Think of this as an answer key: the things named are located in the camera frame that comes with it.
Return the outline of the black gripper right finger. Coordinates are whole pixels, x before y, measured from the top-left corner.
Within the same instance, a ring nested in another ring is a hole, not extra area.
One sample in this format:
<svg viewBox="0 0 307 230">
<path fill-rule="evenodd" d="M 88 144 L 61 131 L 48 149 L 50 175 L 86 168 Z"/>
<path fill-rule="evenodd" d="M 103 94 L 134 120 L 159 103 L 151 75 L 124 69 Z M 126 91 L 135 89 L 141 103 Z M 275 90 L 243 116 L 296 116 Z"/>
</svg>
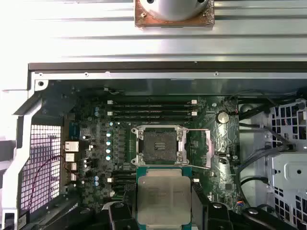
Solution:
<svg viewBox="0 0 307 230">
<path fill-rule="evenodd" d="M 191 183 L 191 212 L 200 230 L 294 230 L 295 227 L 257 207 L 240 214 L 223 203 L 211 202 L 200 183 Z"/>
</svg>

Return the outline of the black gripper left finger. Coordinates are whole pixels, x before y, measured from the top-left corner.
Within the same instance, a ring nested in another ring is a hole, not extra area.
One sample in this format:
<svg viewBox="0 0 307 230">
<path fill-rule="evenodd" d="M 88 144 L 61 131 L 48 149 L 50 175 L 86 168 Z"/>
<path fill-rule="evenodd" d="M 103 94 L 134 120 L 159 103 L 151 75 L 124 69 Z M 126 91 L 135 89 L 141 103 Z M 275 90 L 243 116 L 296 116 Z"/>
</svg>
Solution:
<svg viewBox="0 0 307 230">
<path fill-rule="evenodd" d="M 76 207 L 46 223 L 37 230 L 136 230 L 133 212 L 136 205 L 136 184 L 127 185 L 122 201 L 106 203 L 100 211 Z"/>
</svg>

